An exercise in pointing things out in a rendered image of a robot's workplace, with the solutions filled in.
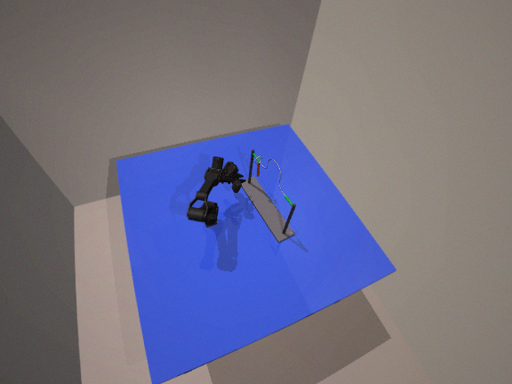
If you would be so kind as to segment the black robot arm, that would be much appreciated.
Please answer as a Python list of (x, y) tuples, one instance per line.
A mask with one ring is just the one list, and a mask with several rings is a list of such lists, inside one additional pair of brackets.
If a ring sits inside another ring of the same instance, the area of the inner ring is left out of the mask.
[[(223, 161), (223, 157), (214, 156), (212, 158), (212, 167), (208, 167), (204, 174), (204, 184), (196, 192), (195, 198), (191, 201), (188, 208), (188, 219), (203, 222), (207, 228), (217, 225), (219, 210), (217, 203), (207, 201), (208, 195), (212, 188), (222, 181), (222, 171), (226, 172), (225, 174), (229, 178), (232, 178), (239, 171), (234, 162), (227, 162), (227, 169), (222, 170)], [(200, 208), (191, 207), (197, 200), (204, 201), (203, 205)]]

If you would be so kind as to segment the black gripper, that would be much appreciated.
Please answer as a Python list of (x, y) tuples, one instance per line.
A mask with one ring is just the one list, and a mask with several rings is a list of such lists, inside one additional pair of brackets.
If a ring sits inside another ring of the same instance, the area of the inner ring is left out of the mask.
[[(227, 166), (228, 165), (225, 164), (223, 169), (227, 169)], [(227, 177), (227, 175), (225, 173), (226, 172), (222, 171), (223, 179), (221, 181), (221, 184), (223, 184), (224, 182), (227, 182), (228, 184), (230, 184), (230, 182), (232, 182), (232, 184), (233, 184), (232, 189), (233, 189), (234, 193), (238, 193), (240, 188), (242, 187), (241, 183), (246, 182), (246, 180), (239, 179), (239, 178), (243, 178), (243, 175), (237, 172), (235, 175), (232, 176), (232, 178), (229, 178), (229, 177)]]

